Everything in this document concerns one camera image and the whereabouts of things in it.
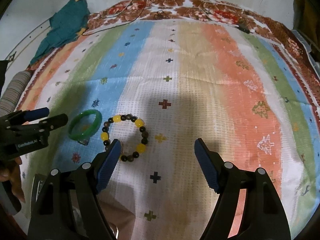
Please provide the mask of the person's left hand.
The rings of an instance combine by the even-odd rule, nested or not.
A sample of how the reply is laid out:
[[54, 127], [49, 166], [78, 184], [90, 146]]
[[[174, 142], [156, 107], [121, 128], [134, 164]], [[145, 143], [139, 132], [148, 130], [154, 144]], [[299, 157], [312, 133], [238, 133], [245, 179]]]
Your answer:
[[22, 190], [20, 166], [22, 160], [17, 157], [10, 161], [1, 160], [1, 182], [10, 181], [11, 191], [15, 197], [25, 203], [25, 196]]

